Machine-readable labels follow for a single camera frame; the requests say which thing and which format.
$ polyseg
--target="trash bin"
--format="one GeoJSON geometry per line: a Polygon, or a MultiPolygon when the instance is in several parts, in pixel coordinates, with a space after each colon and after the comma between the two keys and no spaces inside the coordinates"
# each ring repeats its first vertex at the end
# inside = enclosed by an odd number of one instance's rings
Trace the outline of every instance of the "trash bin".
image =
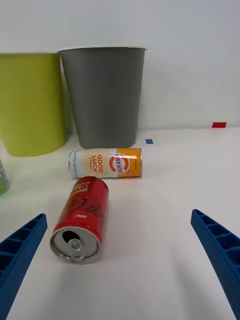
{"type": "Polygon", "coordinates": [[[145,48],[60,50],[72,113],[84,149],[136,142],[145,48]]]}
{"type": "Polygon", "coordinates": [[[0,54],[0,130],[8,153],[39,156],[65,143],[60,57],[0,54]]]}

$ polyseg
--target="white table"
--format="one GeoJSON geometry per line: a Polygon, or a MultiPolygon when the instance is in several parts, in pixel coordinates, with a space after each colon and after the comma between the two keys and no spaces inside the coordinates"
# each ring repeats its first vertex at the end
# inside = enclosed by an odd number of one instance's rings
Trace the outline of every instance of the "white table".
{"type": "Polygon", "coordinates": [[[48,221],[7,320],[235,319],[190,219],[198,208],[240,235],[240,128],[140,131],[143,176],[105,180],[102,258],[87,265],[63,263],[49,246],[78,145],[72,136],[56,152],[16,158],[0,142],[11,182],[0,197],[0,241],[42,212],[48,221]]]}

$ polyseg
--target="gray bin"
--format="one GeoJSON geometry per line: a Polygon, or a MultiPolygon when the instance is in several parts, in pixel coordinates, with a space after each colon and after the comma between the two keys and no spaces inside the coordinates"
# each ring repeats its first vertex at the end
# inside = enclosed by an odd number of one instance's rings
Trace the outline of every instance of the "gray bin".
{"type": "Polygon", "coordinates": [[[87,47],[58,52],[84,149],[129,148],[136,142],[145,50],[87,47]]]}

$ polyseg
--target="soda can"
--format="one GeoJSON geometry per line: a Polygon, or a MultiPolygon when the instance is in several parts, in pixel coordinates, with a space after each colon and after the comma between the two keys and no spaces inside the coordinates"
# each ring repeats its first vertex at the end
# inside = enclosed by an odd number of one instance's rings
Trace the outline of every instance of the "soda can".
{"type": "Polygon", "coordinates": [[[96,259],[108,197],[108,186],[94,176],[85,176],[75,183],[51,236],[50,247],[56,256],[72,264],[96,259]]]}
{"type": "Polygon", "coordinates": [[[142,149],[87,149],[72,151],[68,159],[72,178],[138,177],[142,175],[142,149]]]}
{"type": "Polygon", "coordinates": [[[2,161],[0,160],[0,195],[3,195],[9,189],[9,181],[4,170],[2,161]]]}

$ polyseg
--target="yellow-green bin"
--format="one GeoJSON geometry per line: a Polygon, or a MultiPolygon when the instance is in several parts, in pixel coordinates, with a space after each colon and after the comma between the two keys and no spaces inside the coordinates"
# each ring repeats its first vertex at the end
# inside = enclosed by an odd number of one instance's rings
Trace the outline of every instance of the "yellow-green bin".
{"type": "Polygon", "coordinates": [[[60,58],[0,54],[0,131],[8,153],[40,156],[65,143],[60,58]]]}

